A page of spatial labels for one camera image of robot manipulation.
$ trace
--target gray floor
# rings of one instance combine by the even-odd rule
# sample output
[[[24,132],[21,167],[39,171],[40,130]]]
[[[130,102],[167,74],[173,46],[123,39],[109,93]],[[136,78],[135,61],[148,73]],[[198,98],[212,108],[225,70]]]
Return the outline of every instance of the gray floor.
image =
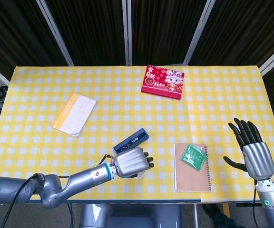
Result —
[[[8,210],[8,205],[0,205],[0,225]],[[75,227],[78,227],[81,205],[73,204]],[[197,206],[198,223],[200,228],[213,228],[212,220],[204,213],[201,205]],[[235,204],[230,204],[230,214],[238,225],[246,228],[255,228],[251,208],[237,208]],[[262,208],[255,208],[255,215],[261,228],[268,227]],[[182,223],[183,228],[193,228],[194,208],[193,205],[182,205]],[[55,209],[44,209],[40,204],[15,205],[9,220],[7,228],[68,228],[70,224],[70,215],[65,204]]]

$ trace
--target dark blue package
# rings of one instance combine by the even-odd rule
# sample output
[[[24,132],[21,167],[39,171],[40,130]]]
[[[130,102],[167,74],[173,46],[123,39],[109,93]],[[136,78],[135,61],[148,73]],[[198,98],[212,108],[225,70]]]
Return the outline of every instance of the dark blue package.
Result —
[[[139,144],[143,143],[145,140],[149,138],[146,131],[141,128],[136,133],[132,134],[130,137],[123,140],[121,143],[119,143],[117,146],[114,146],[114,150],[117,153],[121,153],[123,151],[128,151]]]

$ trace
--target yellow checkered tablecloth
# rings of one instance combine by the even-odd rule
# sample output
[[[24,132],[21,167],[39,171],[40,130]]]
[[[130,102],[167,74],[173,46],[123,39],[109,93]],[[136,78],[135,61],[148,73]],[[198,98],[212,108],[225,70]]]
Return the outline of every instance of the yellow checkered tablecloth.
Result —
[[[17,67],[0,117],[0,176],[76,173],[143,127],[150,138],[142,147],[155,168],[141,179],[116,178],[70,199],[251,200],[253,180],[223,156],[243,162],[227,125],[238,117],[259,128],[274,159],[274,116],[258,68],[169,68],[185,73],[181,101],[141,93],[145,66]],[[52,128],[72,92],[97,100],[78,138]],[[175,192],[175,142],[207,144],[211,192]]]

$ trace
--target table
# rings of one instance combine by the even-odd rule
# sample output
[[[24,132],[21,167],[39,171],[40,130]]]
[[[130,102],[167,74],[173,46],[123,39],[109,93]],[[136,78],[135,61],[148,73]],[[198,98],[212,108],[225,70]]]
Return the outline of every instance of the table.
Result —
[[[253,180],[228,166],[223,156],[243,162],[227,125],[238,117],[256,124],[274,159],[274,116],[258,68],[169,68],[186,74],[181,101],[141,93],[145,66],[16,67],[0,117],[0,176],[76,173],[144,127],[150,138],[142,147],[154,157],[155,168],[141,179],[116,178],[70,200],[252,200]],[[51,127],[72,92],[98,101],[78,138]],[[175,142],[207,144],[211,192],[175,192]]]

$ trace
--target cartoon character on box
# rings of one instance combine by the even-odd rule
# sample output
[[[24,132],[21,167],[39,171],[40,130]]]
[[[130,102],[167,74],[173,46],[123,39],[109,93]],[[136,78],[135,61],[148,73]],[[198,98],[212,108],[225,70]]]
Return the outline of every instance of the cartoon character on box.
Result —
[[[182,73],[178,71],[173,72],[172,70],[167,70],[166,74],[167,76],[165,82],[167,83],[167,86],[165,87],[165,90],[181,93],[184,82],[184,79],[181,77]]]

